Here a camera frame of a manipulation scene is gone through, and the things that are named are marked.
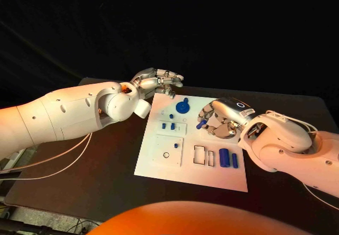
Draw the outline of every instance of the silver robot hand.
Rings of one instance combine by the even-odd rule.
[[[174,92],[170,85],[181,87],[183,76],[167,70],[148,68],[139,71],[129,83],[135,86],[139,93],[139,98],[147,99],[154,93],[162,93],[174,98]]]
[[[207,122],[214,114],[220,125],[217,127],[201,125],[211,135],[222,139],[230,139],[236,135],[236,129],[243,130],[246,124],[256,116],[253,109],[237,99],[227,97],[213,100],[197,115],[197,122]]]

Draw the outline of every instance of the metal stand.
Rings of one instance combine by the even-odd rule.
[[[30,232],[38,235],[73,235],[72,233],[53,230],[46,226],[24,224],[20,221],[0,218],[0,235],[14,235],[17,231]]]

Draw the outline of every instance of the dark fabric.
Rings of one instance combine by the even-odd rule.
[[[93,79],[83,79],[80,85],[93,82]],[[175,92],[213,98],[222,94],[236,95],[239,99],[250,102],[255,110],[256,107],[265,110],[275,105],[284,114],[292,114],[318,129],[339,132],[324,103],[315,97],[196,87],[175,88]],[[289,175],[282,172],[269,173],[258,168],[245,151],[248,193],[135,176],[145,124],[147,118],[132,115],[125,121],[96,131],[87,149],[72,167],[46,179],[17,181],[5,196],[5,204],[105,221],[128,209],[149,203],[200,201],[262,214],[311,234],[337,234],[337,211],[308,194],[301,182]],[[40,144],[31,162],[66,151],[79,140]],[[53,161],[24,169],[20,177],[51,174],[74,160],[80,151],[82,148],[77,148]],[[339,206],[336,197],[317,190],[314,193]]]
[[[187,86],[318,96],[334,115],[334,20],[321,13],[311,3],[2,0],[0,106],[154,67]]]

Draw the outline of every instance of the table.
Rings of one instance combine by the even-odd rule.
[[[80,85],[102,81],[106,80],[85,78]],[[256,111],[275,110],[311,123],[318,130],[339,132],[324,102],[317,97],[197,87],[173,89],[183,95],[236,97]],[[339,233],[339,212],[308,194],[302,184],[288,174],[261,170],[246,152],[248,193],[134,176],[145,124],[147,118],[141,119],[132,114],[123,122],[96,131],[73,166],[46,179],[17,181],[5,196],[5,204],[105,221],[128,209],[149,203],[200,201],[262,214],[312,234]],[[43,143],[31,162],[67,150],[80,139]],[[56,172],[73,161],[80,151],[82,147],[53,161],[24,169],[20,177],[30,178]],[[314,192],[339,206],[337,198],[317,190]]]

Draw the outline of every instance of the small blue piece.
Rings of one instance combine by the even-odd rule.
[[[220,167],[229,167],[229,152],[226,148],[219,149]]]
[[[188,99],[187,98],[184,98],[183,101],[175,104],[174,109],[180,114],[184,114],[188,112]]]
[[[233,168],[237,168],[237,160],[236,160],[236,154],[232,153],[232,162],[233,162]]]
[[[204,124],[206,124],[206,120],[201,120],[201,122],[196,125],[196,129],[199,130]]]

